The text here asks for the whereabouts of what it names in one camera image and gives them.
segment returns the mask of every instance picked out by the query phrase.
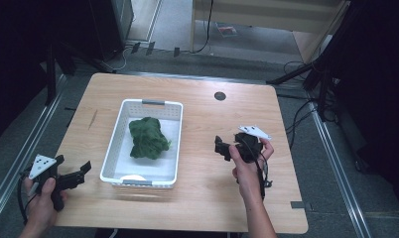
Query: crumpled green fabric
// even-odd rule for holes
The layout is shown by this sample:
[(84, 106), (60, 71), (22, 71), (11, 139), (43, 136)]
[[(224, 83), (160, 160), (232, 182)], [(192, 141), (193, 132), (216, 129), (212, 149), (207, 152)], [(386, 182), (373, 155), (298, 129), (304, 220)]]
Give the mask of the crumpled green fabric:
[(130, 122), (129, 130), (134, 142), (131, 157), (157, 160), (163, 151), (168, 151), (170, 143), (160, 129), (160, 121), (152, 117)]

